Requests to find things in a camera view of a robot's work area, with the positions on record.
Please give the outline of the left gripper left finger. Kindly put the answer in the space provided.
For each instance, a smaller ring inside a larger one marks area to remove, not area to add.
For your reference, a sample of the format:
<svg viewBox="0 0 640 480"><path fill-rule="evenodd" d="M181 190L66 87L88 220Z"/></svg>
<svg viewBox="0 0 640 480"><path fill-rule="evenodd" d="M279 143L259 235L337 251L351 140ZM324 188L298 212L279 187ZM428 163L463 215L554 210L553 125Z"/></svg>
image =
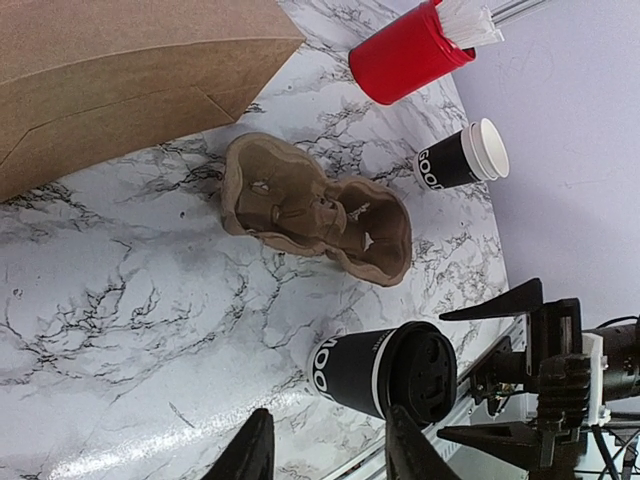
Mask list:
<svg viewBox="0 0 640 480"><path fill-rule="evenodd" d="M256 409L236 433L202 480L272 480L274 478L274 420Z"/></svg>

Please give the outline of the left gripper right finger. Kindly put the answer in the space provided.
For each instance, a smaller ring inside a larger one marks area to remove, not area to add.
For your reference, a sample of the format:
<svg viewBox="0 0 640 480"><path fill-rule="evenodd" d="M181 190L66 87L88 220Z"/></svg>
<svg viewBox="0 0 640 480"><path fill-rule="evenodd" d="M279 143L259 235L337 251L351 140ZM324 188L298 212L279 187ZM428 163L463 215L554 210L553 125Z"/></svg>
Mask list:
<svg viewBox="0 0 640 480"><path fill-rule="evenodd" d="M402 406L386 412L385 459L388 479L460 479Z"/></svg>

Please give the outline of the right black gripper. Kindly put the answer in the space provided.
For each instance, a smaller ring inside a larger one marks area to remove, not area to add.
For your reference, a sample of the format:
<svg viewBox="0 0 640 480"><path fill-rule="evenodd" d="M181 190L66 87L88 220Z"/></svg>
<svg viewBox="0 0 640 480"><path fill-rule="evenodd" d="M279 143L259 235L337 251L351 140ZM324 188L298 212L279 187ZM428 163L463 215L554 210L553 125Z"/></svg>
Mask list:
<svg viewBox="0 0 640 480"><path fill-rule="evenodd" d="M493 377L518 383L538 397L535 424L445 427L437 437L479 449L530 473L571 471L584 452L581 435L591 399L591 360L583 353L580 302L543 303L539 278L479 305L439 315L441 321L475 321L524 315L524 354L493 360Z"/></svg>

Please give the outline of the black plastic cup lid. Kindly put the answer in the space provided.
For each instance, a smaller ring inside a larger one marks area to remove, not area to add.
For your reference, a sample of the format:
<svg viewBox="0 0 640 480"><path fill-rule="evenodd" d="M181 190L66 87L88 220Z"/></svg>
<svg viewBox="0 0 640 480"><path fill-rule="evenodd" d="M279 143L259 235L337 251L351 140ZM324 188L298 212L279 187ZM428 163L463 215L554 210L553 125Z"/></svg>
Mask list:
<svg viewBox="0 0 640 480"><path fill-rule="evenodd" d="M456 392L456 354L435 325L411 321L384 337L372 370L372 398L382 419L401 406L426 427L450 413Z"/></svg>

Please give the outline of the black paper coffee cup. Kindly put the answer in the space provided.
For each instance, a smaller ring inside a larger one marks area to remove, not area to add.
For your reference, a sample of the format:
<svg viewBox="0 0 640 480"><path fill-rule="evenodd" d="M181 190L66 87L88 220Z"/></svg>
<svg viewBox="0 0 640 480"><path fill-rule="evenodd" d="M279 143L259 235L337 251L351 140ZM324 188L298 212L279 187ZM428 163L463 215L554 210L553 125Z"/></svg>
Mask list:
<svg viewBox="0 0 640 480"><path fill-rule="evenodd" d="M334 336L319 343L308 360L313 391L358 412L385 418L390 404L394 329Z"/></svg>

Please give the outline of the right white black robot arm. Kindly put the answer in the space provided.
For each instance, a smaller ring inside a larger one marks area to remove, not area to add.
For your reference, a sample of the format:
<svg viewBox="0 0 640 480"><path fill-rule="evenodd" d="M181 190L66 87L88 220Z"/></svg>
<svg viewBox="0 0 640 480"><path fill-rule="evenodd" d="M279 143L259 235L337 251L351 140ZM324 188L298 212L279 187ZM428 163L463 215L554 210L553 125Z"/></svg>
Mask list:
<svg viewBox="0 0 640 480"><path fill-rule="evenodd" d="M526 346L502 337L470 372L471 395L491 416L519 394L534 394L533 419L446 427L443 440L474 448L528 472L532 479L573 479L592 433L605 462L603 477L619 478L602 432L615 419L610 401L639 395L639 319L583 329L576 298L546 302L531 279L480 305L441 315L448 322L521 317Z"/></svg>

